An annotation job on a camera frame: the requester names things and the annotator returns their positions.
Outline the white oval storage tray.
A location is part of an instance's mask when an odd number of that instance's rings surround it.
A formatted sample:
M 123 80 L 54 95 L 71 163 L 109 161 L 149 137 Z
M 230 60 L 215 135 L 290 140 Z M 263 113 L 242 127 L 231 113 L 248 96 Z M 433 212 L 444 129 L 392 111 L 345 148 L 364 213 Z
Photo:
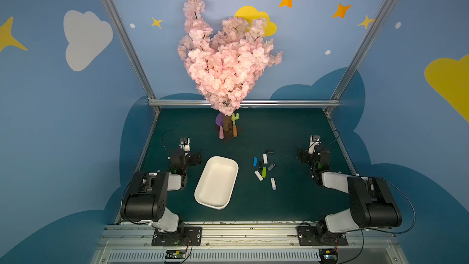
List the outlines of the white oval storage tray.
M 194 192 L 202 206 L 222 210 L 232 197 L 239 166 L 235 160 L 213 156 L 207 162 Z

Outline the white purple usb drive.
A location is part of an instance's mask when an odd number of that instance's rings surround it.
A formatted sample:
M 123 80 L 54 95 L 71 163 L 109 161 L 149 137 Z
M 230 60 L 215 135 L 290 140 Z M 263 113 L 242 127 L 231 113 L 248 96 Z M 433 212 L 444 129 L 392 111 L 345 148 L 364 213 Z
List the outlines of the white purple usb drive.
M 277 189 L 277 185 L 276 185 L 275 179 L 274 179 L 274 178 L 271 178 L 270 181 L 271 181 L 271 187 L 272 187 L 272 189 L 273 189 L 273 190 L 276 190 L 276 189 Z

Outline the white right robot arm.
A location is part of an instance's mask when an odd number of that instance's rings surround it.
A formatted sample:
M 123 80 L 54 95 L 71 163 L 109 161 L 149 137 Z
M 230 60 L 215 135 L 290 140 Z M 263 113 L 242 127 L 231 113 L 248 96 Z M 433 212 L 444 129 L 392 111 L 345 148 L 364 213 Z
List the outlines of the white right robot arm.
M 339 234 L 359 229 L 399 227 L 402 213 L 388 183 L 379 177 L 360 177 L 330 170 L 330 152 L 298 149 L 297 159 L 310 166 L 312 179 L 321 187 L 349 196 L 349 208 L 323 217 L 316 233 Z

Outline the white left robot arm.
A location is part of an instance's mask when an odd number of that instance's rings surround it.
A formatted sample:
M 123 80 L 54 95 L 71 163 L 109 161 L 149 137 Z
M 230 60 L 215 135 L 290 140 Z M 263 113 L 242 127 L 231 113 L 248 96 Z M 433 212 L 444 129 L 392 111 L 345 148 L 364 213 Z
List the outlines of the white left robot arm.
M 184 189 L 189 168 L 201 163 L 200 151 L 177 149 L 169 156 L 167 171 L 135 172 L 122 198 L 122 219 L 149 224 L 161 233 L 179 233 L 181 219 L 167 208 L 167 193 Z

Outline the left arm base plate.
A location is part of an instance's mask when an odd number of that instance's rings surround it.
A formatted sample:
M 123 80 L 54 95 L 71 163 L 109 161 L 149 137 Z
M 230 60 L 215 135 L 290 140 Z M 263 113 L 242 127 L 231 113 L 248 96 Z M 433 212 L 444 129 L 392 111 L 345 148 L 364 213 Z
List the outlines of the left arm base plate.
M 200 246 L 202 228 L 182 226 L 176 232 L 160 232 L 155 230 L 151 241 L 152 246 Z

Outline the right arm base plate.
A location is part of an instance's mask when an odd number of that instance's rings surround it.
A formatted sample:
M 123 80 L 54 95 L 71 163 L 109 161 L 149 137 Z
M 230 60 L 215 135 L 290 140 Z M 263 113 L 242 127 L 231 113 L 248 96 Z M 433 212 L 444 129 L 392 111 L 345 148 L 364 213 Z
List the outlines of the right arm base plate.
M 332 233 L 316 226 L 299 225 L 296 227 L 301 246 L 347 246 L 348 241 L 343 233 Z

